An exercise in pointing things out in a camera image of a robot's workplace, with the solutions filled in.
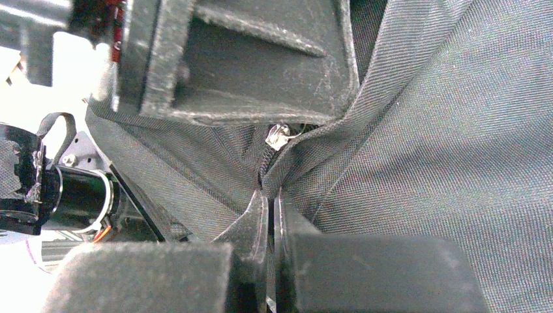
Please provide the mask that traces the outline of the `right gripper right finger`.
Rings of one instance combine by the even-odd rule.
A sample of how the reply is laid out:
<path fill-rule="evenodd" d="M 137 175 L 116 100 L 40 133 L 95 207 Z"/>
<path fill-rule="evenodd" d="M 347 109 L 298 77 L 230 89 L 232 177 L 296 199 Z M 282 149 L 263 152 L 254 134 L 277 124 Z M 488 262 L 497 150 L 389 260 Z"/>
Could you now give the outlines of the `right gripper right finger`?
<path fill-rule="evenodd" d="M 486 312 L 465 255 L 431 237 L 323 233 L 274 204 L 278 312 Z"/>

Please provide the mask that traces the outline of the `black student backpack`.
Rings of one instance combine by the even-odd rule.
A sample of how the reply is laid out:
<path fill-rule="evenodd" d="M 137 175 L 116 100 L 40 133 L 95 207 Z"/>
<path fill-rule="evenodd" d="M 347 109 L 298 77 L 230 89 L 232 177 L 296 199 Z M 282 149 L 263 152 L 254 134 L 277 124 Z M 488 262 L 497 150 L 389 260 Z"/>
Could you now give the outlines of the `black student backpack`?
<path fill-rule="evenodd" d="M 406 41 L 380 39 L 352 155 L 312 170 L 294 198 L 325 231 L 450 238 L 492 311 L 551 312 L 552 2 L 471 2 L 392 87 L 383 75 Z"/>

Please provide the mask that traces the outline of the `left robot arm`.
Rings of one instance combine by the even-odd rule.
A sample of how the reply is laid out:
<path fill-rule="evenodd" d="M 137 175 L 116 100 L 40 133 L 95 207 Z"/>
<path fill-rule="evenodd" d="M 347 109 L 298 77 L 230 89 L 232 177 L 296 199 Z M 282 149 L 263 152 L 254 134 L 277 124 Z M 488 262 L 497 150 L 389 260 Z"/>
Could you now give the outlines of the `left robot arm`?
<path fill-rule="evenodd" d="M 91 143 L 53 112 L 1 126 L 1 228 L 121 240 L 267 232 L 291 150 L 359 88 L 349 1 L 2 1 L 1 46 L 53 84 L 55 36 L 98 51 Z"/>

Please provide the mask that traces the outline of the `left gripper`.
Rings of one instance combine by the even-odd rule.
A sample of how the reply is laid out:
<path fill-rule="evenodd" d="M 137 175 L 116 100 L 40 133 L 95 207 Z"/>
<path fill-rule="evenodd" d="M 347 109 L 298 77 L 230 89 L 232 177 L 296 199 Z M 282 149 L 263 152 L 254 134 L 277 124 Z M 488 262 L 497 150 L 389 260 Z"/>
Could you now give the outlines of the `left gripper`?
<path fill-rule="evenodd" d="M 18 50 L 30 83 L 53 83 L 53 36 L 66 32 L 98 44 L 124 1 L 1 1 L 1 46 Z"/>

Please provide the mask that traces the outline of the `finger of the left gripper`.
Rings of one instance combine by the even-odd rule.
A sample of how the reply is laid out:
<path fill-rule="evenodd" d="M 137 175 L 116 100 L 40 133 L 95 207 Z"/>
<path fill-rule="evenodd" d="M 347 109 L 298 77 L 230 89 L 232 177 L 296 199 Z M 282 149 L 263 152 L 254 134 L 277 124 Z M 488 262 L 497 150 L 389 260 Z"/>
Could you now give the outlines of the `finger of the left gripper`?
<path fill-rule="evenodd" d="M 347 1 L 129 1 L 121 35 L 117 113 L 325 125 L 359 88 Z"/>

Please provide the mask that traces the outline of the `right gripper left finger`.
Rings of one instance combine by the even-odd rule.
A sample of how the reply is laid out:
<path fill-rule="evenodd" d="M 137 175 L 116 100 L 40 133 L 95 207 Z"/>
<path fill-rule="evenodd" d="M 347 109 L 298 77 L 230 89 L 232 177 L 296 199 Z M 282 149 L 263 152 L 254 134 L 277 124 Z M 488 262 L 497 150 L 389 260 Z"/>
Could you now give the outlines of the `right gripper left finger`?
<path fill-rule="evenodd" d="M 265 312 L 269 206 L 256 191 L 210 243 L 106 243 L 71 250 L 45 312 Z"/>

